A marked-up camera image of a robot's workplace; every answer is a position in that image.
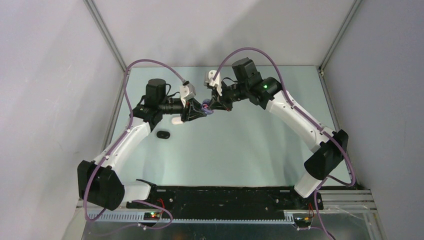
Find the purple earbud charging case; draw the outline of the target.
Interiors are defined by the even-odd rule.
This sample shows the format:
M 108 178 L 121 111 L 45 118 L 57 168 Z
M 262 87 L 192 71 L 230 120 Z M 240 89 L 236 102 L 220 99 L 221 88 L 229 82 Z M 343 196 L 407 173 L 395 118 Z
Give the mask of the purple earbud charging case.
M 214 110 L 210 108 L 210 103 L 211 100 L 210 99 L 204 99 L 202 101 L 202 111 L 206 114 L 206 115 L 211 115 L 214 113 Z

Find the white earbud charging case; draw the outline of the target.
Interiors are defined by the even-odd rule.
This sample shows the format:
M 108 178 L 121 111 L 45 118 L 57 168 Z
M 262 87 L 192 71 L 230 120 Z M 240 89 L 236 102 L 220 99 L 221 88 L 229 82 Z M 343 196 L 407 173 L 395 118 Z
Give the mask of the white earbud charging case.
M 171 119 L 171 123 L 173 124 L 173 125 L 181 125 L 181 124 L 183 124 L 184 122 L 182 121 L 182 119 L 181 119 L 181 117 L 173 117 L 172 119 Z

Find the black earbud charging case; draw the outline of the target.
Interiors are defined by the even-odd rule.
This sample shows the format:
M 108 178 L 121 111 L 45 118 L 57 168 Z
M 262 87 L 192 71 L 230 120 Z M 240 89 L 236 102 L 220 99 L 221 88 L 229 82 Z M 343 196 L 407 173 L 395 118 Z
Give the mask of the black earbud charging case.
M 159 139 L 167 140 L 170 138 L 170 136 L 171 136 L 171 133 L 166 130 L 159 130 L 156 132 L 156 137 Z

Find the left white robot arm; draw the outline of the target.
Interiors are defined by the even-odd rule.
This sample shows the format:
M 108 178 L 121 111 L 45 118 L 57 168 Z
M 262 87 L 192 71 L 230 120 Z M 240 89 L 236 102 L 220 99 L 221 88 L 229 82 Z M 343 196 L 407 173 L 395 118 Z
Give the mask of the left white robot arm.
M 79 197 L 88 203 L 113 211 L 123 202 L 138 200 L 145 208 L 153 208 L 158 194 L 152 183 L 136 179 L 123 182 L 123 167 L 139 143 L 160 123 L 164 115 L 179 115 L 181 122 L 206 116 L 202 104 L 195 100 L 196 91 L 190 82 L 183 83 L 175 98 L 163 79 L 150 79 L 145 95 L 130 111 L 120 136 L 94 160 L 82 160 L 77 167 Z

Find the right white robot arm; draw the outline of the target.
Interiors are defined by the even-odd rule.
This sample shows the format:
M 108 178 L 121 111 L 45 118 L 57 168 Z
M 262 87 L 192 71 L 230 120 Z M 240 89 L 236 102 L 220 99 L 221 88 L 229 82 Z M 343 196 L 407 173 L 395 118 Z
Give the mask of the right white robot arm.
M 253 60 L 248 57 L 232 66 L 236 77 L 226 85 L 217 70 L 205 75 L 204 85 L 211 89 L 210 110 L 231 111 L 233 104 L 249 100 L 252 104 L 274 114 L 285 122 L 306 144 L 312 156 L 304 162 L 305 173 L 294 185 L 291 204 L 304 209 L 318 186 L 344 160 L 349 136 L 344 130 L 337 132 L 317 121 L 292 96 L 283 90 L 274 77 L 263 78 Z

